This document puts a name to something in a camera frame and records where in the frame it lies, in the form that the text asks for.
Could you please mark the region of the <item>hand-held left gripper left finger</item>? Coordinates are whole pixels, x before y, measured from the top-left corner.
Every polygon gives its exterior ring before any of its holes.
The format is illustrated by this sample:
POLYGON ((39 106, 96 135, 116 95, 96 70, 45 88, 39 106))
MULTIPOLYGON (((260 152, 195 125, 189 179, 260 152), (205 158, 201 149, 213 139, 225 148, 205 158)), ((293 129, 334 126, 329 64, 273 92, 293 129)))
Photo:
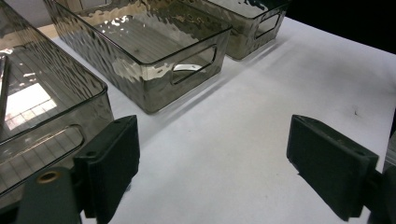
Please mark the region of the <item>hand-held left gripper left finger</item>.
POLYGON ((116 119, 75 157, 78 197, 86 217, 107 224, 138 172, 140 147, 137 117, 116 119))

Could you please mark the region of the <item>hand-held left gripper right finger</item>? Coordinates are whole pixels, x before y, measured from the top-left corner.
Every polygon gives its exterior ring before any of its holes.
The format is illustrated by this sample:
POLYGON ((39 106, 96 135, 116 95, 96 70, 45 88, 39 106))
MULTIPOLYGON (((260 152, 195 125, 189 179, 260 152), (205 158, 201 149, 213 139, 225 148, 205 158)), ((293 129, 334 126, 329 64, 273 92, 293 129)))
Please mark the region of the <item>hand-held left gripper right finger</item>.
POLYGON ((338 217, 361 215, 366 179, 378 161, 374 152, 317 119, 294 115, 287 158, 338 217))

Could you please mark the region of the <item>smoky clear plastic bin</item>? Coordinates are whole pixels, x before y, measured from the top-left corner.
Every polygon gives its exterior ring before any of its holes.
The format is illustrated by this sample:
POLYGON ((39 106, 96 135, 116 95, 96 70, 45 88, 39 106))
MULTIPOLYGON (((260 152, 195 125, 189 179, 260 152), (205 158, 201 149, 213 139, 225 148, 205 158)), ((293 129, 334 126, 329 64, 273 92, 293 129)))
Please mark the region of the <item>smoky clear plastic bin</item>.
POLYGON ((220 72, 230 24, 181 0, 43 0, 58 36, 148 114, 220 72))
POLYGON ((0 125, 0 209, 21 199, 31 175, 72 157, 113 114, 107 85, 0 0, 0 56, 8 57, 0 125))
POLYGON ((276 38, 292 0, 183 0, 233 27, 226 54, 243 60, 276 38))

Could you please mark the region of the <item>metal chopstick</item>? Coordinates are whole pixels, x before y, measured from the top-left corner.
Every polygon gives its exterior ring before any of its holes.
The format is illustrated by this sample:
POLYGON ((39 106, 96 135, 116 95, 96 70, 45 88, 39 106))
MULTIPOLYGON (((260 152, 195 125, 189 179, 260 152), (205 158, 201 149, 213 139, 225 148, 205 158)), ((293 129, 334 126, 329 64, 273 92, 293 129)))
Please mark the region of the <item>metal chopstick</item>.
POLYGON ((0 125, 4 123, 7 108, 8 57, 0 56, 0 125))

